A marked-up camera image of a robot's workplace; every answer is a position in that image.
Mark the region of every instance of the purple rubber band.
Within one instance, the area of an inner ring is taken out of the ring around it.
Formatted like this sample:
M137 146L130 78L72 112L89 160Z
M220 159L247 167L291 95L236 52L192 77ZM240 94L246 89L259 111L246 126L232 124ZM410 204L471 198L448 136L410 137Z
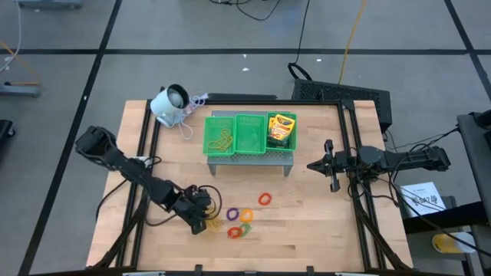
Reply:
M230 212L236 211L236 216L231 217ZM227 219L229 221L234 221L239 217L239 210L237 208L230 208L229 211L227 211Z

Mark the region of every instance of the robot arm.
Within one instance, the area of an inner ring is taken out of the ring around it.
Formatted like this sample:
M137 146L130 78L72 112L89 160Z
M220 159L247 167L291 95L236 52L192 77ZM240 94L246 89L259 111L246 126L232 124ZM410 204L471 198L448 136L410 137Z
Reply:
M324 144L326 154L319 161L307 165L308 169L331 177L331 192L339 190L336 173L357 169L364 176L379 176L394 170L423 168L440 172L448 170L450 161L444 149L432 146L407 153L392 153L373 146L362 146L356 156L346 156L344 151L333 154L332 140Z
M116 138L103 127L90 126L75 142L75 151L109 170L117 170L131 182L141 185L150 200L174 211L190 227L194 235L206 229L207 206L211 199L205 189L190 186L181 189L170 180L152 177L139 159L128 159L116 146Z

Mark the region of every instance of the green plastic basket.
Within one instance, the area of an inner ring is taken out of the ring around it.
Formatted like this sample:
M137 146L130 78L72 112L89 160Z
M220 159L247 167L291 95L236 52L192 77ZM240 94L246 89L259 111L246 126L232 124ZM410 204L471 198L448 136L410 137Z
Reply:
M207 117L205 119L205 134L203 139L203 153L207 156L232 156L235 153L234 141L225 151L210 149L209 142L222 139L222 130L230 130L230 136L235 139L234 117Z
M295 125L293 126L292 133L290 133L290 144L288 145L288 148L276 148L276 147L269 147L268 146L268 125L266 125L266 149L267 150L274 150L274 151L280 151L280 152L293 152L297 149L297 127L298 127L298 120L297 120L297 114L294 113L286 113L286 112L268 112L268 116L266 117L266 122L269 124L269 118L276 116L276 114L283 115L285 117L291 118L295 120Z
M264 154L266 152L266 118L263 115L236 115L233 135L236 153Z

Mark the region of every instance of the green rubber band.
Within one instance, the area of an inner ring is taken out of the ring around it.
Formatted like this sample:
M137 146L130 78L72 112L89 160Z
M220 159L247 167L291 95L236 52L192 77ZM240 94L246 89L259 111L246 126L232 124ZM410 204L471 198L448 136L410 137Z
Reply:
M244 238L247 235L247 233L249 233L249 231L251 231L252 226L249 223L244 222L239 226L239 228L243 229L242 235L240 235L240 238Z

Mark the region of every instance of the black floor line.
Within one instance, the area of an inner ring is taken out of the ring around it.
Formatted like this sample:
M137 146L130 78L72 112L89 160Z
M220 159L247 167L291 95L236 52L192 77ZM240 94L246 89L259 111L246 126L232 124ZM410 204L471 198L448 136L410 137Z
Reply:
M97 49L21 49L19 54L97 54ZM478 50L491 54L491 49ZM103 54L184 55L184 54L296 54L294 48L217 48L217 49L106 49ZM461 55L467 49L350 49L349 54L367 55ZM344 49L301 49L300 54L344 54Z
M481 64L481 61L479 60L479 57L477 56L478 53L489 53L491 51L489 50L479 50L476 51L474 50L473 44L470 42L469 36L467 36L466 30L464 29L462 22L460 21L459 15L457 14L455 7L452 4L451 0L445 0L445 5L448 8L448 11L450 13L450 16L452 16L453 23L455 24L455 27L457 28L457 31L459 32L460 37L462 38L463 44L466 46L466 49L469 52L470 60L473 62L474 68L476 69L477 75L479 76L479 79L481 80L481 83L484 86L484 90L488 94L488 97L491 99L491 83L489 82L488 75L486 73L486 70L484 70L483 65Z
M98 49L21 49L18 54L97 54ZM0 54L9 54L7 50L0 49Z
M117 13L120 10L121 1L122 0L116 0L116 2L114 3L113 11L110 14L109 22L107 23L104 36L102 37L101 45L99 46L99 50L94 60L94 64L92 65L91 72L89 74L87 83L84 88L84 92L81 95L77 112L75 113L74 120L71 124L70 132L68 133L68 138L65 142L63 151L61 152L60 160L58 161L58 165L54 172L54 176L48 190L48 195L46 196L46 200L44 201L43 207L41 209L41 214L39 215L38 222L36 223L34 232L31 237L31 241L29 242L28 249L25 252L24 259L22 260L22 264L18 273L21 276L28 275L29 272L31 271L32 263L34 262L36 252L38 251L39 248L39 244L41 243L41 238L44 234L44 229L46 228L46 224L48 223L49 215L51 213L51 210L53 209L54 200L56 199L56 195L58 194L61 180L64 171L67 167L68 159L74 147L75 138L77 136L77 132L82 121L82 116L84 115L85 107L87 106L88 99L91 95L92 87L94 86L97 73L101 66L102 57L104 56L104 49L106 49L107 47L110 33L112 32L114 22L116 21Z

